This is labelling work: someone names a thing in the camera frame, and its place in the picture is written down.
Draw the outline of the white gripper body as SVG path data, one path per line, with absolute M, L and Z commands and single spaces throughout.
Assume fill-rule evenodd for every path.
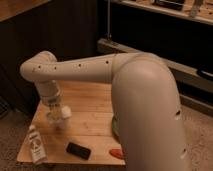
M 35 84 L 42 103 L 50 109 L 50 118 L 62 118 L 61 94 L 56 81 L 39 82 Z

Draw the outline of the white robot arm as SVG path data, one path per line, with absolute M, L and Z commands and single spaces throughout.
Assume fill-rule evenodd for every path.
M 20 66 L 45 105 L 59 80 L 108 83 L 127 171 L 190 171 L 175 78 L 155 54 L 117 53 L 59 62 L 42 51 Z

